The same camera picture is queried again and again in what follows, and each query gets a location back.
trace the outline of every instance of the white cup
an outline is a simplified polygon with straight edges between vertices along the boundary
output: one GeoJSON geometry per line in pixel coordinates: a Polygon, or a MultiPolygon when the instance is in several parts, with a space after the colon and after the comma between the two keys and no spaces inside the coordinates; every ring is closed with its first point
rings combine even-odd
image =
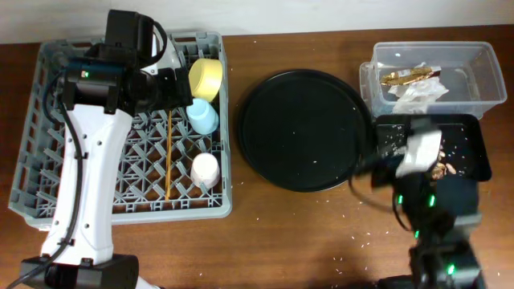
{"type": "Polygon", "coordinates": [[[193,159],[191,167],[191,181],[197,187],[201,183],[207,189],[214,187],[219,182],[219,165],[216,157],[210,153],[200,153],[193,159]]]}
{"type": "Polygon", "coordinates": [[[218,113],[206,100],[193,99],[193,104],[186,108],[186,113],[193,130],[199,134],[206,135],[218,128],[218,113]]]}

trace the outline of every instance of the white wall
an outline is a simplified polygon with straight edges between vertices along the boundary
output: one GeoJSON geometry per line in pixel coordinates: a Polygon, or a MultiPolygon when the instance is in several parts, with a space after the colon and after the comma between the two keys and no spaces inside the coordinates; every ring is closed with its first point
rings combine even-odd
{"type": "Polygon", "coordinates": [[[0,43],[102,35],[108,10],[166,30],[273,34],[514,23],[514,0],[1,0],[0,43]]]}

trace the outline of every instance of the crumpled white paper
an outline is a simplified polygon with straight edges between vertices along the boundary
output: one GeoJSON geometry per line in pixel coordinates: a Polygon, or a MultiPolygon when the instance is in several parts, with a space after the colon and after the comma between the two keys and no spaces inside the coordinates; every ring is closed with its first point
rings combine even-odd
{"type": "Polygon", "coordinates": [[[438,76],[409,85],[394,85],[389,89],[389,93],[398,97],[393,113],[407,114],[426,113],[428,104],[434,103],[447,92],[449,91],[439,82],[438,76]]]}

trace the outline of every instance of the black plate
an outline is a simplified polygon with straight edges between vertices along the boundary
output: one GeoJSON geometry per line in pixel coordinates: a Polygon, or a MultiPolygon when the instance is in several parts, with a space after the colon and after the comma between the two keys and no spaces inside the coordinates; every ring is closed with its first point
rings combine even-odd
{"type": "Polygon", "coordinates": [[[483,144],[480,124],[471,115],[380,116],[375,121],[378,148],[405,145],[411,120],[420,117],[430,117],[443,132],[445,162],[457,170],[456,177],[474,181],[488,181],[491,178],[491,166],[483,144]]]}
{"type": "Polygon", "coordinates": [[[371,117],[362,98],[338,78],[286,71],[248,97],[238,123],[250,165],[273,184],[296,192],[346,181],[360,153],[370,152],[371,117]]]}

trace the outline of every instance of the cup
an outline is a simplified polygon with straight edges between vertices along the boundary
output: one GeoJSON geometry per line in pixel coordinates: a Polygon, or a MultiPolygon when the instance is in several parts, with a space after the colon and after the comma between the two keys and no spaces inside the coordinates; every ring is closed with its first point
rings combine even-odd
{"type": "Polygon", "coordinates": [[[210,153],[200,153],[193,159],[191,181],[197,187],[203,183],[207,189],[213,188],[219,182],[219,165],[216,157],[210,153]]]}
{"type": "Polygon", "coordinates": [[[190,73],[191,94],[211,102],[222,85],[223,65],[217,59],[198,59],[190,73]]]}
{"type": "Polygon", "coordinates": [[[195,98],[193,104],[186,108],[191,127],[199,134],[207,135],[215,131],[219,125],[218,113],[206,100],[195,98]]]}

